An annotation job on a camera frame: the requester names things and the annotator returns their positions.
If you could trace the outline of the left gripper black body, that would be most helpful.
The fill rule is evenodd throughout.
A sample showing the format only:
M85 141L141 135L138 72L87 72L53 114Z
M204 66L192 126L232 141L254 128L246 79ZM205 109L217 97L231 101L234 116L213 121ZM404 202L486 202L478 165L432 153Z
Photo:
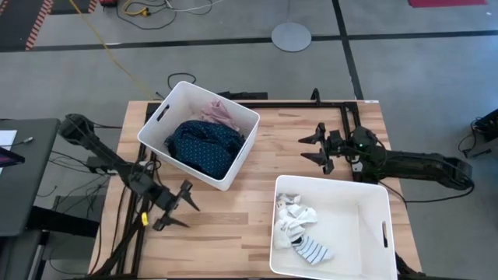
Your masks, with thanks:
M168 188L153 189L153 204L163 211L163 216L170 216L182 199L183 191L173 194Z

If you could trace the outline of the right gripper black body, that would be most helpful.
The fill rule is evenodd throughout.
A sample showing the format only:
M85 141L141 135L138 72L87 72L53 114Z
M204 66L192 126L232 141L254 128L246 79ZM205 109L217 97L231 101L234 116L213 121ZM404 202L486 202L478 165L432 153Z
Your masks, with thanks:
M324 166L322 167L324 174L330 174L335 168L331 156L348 155L346 147L347 141L342 138L339 130L329 131L329 135L322 142L322 152L325 157Z

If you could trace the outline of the navy dotted garment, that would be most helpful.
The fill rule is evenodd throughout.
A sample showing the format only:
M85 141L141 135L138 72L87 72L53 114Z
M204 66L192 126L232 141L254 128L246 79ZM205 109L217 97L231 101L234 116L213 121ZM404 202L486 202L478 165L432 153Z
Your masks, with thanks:
M216 180L222 180L245 143L224 124L185 121L164 140L171 157Z

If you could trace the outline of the pink garment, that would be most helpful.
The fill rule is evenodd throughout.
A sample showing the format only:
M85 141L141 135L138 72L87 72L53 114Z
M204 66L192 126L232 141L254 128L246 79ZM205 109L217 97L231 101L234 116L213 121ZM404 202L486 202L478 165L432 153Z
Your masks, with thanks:
M205 105L200 111L199 120L222 124L235 131L240 130L221 100L213 100Z

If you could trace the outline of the small white plastic bin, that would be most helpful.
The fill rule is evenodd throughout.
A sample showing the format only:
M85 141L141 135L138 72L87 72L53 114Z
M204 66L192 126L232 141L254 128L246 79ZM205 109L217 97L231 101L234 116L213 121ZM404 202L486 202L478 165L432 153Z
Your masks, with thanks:
M174 159L163 144L181 123L199 116L201 109L213 100L218 100L224 105L245 138L245 143L242 145L241 150L233 163L231 163L226 175L220 180L205 175ZM199 86L182 81L170 91L170 94L147 120L138 133L138 140L152 150L161 160L220 191L227 191L254 145L259 122L260 115L257 112Z

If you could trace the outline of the large white plastic bin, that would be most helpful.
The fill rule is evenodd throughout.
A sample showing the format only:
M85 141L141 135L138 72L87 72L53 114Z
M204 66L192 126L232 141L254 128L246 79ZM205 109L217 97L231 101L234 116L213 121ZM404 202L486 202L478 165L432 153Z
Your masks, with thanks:
M269 267L280 275L317 280L397 280L387 191L378 185L281 175L275 194L298 194L317 212L306 234L332 252L312 265L293 249L270 250Z

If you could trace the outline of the grey round lamp base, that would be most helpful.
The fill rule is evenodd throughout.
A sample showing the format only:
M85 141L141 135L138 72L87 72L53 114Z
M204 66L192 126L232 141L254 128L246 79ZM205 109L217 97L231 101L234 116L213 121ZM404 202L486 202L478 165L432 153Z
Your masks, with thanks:
M287 0L286 20L271 33L272 43L281 51L300 52L310 46L312 35L304 25L289 20L291 0Z

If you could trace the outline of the black desk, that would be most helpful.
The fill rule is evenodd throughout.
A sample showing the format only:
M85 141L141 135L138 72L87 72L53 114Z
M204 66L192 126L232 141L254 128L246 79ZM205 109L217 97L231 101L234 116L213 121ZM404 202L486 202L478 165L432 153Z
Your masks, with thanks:
M16 133L13 141L33 138L28 144L10 148L25 162L0 171L0 237L18 236L27 230L96 235L98 222L34 204L59 125L55 118L0 121L0 147L6 143L6 131Z

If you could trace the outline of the grey cabinet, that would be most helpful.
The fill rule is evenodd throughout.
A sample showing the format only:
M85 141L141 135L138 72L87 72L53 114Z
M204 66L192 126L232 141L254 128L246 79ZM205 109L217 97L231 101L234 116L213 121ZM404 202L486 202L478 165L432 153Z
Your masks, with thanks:
M40 230L0 237L0 280L41 280L44 244Z

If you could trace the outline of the black equipment box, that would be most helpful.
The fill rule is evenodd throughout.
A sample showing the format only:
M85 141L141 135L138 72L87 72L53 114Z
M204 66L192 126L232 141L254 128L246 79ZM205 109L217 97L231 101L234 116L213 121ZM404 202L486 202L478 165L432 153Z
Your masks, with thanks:
M496 154L498 156L498 109L488 113L484 117L477 117L470 125L471 134L466 136L458 144L458 150L467 158L485 154ZM473 143L466 149L461 148L463 141L471 137Z

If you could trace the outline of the dark tablet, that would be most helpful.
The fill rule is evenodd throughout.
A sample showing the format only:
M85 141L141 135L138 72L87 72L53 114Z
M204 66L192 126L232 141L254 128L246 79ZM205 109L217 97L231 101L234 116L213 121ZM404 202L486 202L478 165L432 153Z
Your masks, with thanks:
M17 155L7 149L0 147L0 168L15 166L25 163L23 156Z

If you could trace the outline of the white paper sheet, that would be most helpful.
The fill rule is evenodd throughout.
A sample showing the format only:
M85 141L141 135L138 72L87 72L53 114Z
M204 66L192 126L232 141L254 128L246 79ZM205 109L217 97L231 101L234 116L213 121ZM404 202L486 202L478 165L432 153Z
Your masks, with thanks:
M17 130L0 130L0 147L11 151L11 144L15 143Z

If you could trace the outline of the red floor mat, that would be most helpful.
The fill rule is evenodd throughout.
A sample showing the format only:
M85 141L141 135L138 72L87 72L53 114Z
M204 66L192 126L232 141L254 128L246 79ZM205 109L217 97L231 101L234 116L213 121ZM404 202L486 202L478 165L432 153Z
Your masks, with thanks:
M487 0L408 0L413 8L440 8L486 5Z

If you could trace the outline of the black hazard-striped mat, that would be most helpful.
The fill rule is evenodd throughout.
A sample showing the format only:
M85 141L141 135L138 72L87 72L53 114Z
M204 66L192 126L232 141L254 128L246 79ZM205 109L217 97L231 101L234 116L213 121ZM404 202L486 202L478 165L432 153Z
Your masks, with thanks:
M93 13L99 3L98 0L72 0L81 13ZM51 15L70 15L77 14L69 0L54 0L52 5Z
M0 52L29 51L54 0L2 0L0 3Z

